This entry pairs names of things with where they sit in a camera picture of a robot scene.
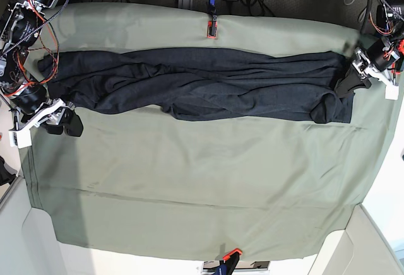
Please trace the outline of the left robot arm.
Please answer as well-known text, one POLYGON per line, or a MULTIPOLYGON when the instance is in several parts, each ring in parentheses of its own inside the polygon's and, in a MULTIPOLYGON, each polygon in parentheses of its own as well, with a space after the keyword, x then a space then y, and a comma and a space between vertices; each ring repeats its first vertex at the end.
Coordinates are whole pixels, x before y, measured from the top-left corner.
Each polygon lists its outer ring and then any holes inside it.
POLYGON ((398 75, 403 73, 403 0, 367 0, 360 31, 370 23, 379 38, 369 47, 358 45, 351 65, 337 82, 335 93, 346 97, 355 90, 371 87, 371 79, 385 85, 385 98, 397 100, 398 75))

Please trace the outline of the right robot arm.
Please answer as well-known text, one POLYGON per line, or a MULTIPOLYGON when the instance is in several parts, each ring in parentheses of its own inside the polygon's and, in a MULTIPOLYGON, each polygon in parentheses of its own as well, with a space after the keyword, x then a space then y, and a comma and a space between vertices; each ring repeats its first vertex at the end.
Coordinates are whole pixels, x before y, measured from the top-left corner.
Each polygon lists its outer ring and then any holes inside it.
POLYGON ((83 132, 80 117, 74 105, 50 98, 47 83, 59 69, 60 44, 45 9, 54 8, 59 0, 8 0, 1 16, 1 94, 14 116, 14 129, 27 124, 43 127, 49 134, 79 137, 83 132), (40 49, 50 57, 50 72, 42 79, 35 78, 24 63, 36 42, 41 42, 43 28, 48 29, 55 48, 44 44, 40 49))

